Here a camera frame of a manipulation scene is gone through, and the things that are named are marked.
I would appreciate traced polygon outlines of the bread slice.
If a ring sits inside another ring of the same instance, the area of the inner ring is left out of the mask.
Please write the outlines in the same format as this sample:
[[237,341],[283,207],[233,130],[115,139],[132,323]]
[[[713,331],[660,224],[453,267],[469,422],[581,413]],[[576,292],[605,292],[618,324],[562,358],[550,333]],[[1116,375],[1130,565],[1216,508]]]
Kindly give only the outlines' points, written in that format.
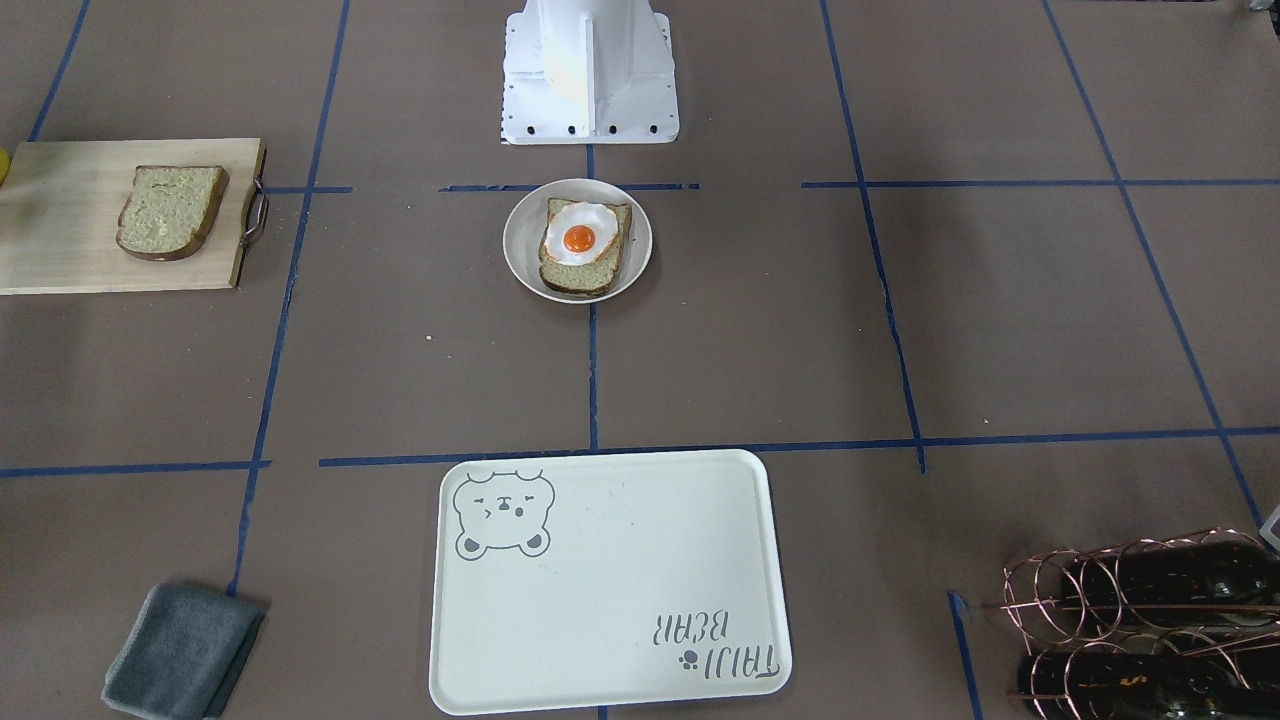
[[611,245],[602,259],[581,265],[566,266],[550,261],[539,245],[539,275],[544,284],[561,292],[582,297],[598,297],[607,293],[614,284],[622,263],[623,245],[628,237],[632,209],[628,204],[605,204],[613,208],[622,220],[620,237]]
[[224,167],[138,165],[115,245],[147,261],[189,258],[211,232],[228,183]]

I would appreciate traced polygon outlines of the cream bear tray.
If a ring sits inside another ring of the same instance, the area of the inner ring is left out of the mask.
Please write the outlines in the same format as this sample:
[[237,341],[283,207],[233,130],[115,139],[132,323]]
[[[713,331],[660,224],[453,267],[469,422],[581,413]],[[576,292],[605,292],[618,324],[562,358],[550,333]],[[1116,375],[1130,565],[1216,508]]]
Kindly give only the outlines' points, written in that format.
[[792,671],[755,454],[467,461],[444,475],[428,665],[440,711],[764,696]]

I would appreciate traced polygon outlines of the white round plate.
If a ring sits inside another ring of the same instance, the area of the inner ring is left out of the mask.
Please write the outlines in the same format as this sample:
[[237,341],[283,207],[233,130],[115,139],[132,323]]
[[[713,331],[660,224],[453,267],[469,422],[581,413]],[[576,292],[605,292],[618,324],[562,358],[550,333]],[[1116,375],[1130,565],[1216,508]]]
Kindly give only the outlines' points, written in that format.
[[[623,243],[620,274],[607,293],[598,297],[561,293],[541,281],[539,245],[547,229],[548,201],[553,197],[631,206],[631,229]],[[653,252],[654,232],[644,208],[627,192],[598,179],[572,178],[543,184],[521,199],[507,218],[502,241],[509,269],[532,292],[561,304],[594,304],[614,297],[643,274]]]

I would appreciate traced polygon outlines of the fried egg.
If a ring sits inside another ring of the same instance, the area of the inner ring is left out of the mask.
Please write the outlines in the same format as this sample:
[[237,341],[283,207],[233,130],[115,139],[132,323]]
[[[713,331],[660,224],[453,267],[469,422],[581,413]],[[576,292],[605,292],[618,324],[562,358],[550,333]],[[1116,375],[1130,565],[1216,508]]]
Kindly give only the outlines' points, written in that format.
[[554,199],[540,250],[553,263],[581,266],[602,259],[621,231],[620,214],[605,204]]

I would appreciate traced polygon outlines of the grey folded cloth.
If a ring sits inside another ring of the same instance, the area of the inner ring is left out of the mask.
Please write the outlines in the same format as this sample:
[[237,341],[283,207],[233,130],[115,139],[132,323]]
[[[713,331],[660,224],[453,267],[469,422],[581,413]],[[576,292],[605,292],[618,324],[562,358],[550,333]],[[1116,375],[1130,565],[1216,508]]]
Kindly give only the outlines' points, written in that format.
[[142,719],[219,719],[265,618],[201,587],[155,585],[105,674],[102,702]]

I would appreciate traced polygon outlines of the wooden cutting board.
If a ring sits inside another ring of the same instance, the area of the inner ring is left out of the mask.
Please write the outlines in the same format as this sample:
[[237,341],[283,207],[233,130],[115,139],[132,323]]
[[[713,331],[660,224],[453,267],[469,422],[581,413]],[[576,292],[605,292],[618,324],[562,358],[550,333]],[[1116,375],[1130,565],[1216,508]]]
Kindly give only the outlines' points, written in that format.
[[[1,292],[234,287],[266,147],[262,138],[23,142],[1,191]],[[143,260],[116,245],[137,167],[223,167],[228,173],[212,228],[189,258]]]

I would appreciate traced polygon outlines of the dark wine bottle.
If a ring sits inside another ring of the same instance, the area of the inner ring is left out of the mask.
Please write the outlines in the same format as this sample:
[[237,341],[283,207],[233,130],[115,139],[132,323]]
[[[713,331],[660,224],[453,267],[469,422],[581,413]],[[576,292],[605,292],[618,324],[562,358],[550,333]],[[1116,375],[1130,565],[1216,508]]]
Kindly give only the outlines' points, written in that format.
[[1021,660],[1012,694],[1042,719],[1277,719],[1276,691],[1243,685],[1224,665],[1094,643]]
[[1133,543],[1070,562],[1062,609],[1115,626],[1265,626],[1277,621],[1277,556],[1239,537]]

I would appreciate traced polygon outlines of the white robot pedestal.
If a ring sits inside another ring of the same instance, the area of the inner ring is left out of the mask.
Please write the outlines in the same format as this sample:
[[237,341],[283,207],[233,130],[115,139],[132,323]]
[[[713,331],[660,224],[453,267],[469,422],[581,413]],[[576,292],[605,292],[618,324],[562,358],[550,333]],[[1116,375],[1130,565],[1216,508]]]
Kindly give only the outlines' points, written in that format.
[[678,138],[671,23],[649,1],[527,1],[503,37],[503,143]]

